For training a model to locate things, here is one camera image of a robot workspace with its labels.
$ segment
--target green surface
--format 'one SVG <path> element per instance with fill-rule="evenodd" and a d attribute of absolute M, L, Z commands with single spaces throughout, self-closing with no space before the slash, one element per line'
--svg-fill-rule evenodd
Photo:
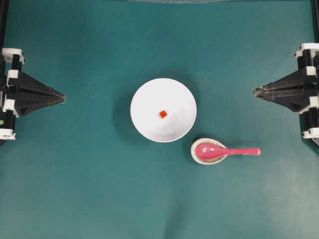
<path fill-rule="evenodd" d="M 0 148 L 1 239 L 315 239 L 319 159 L 299 117 L 255 99 L 314 40 L 309 1 L 154 4 L 12 0 L 6 47 L 67 103 L 17 120 Z M 186 84 L 198 105 L 173 143 L 143 138 L 129 105 L 144 82 Z M 196 164 L 212 137 L 261 157 Z"/>

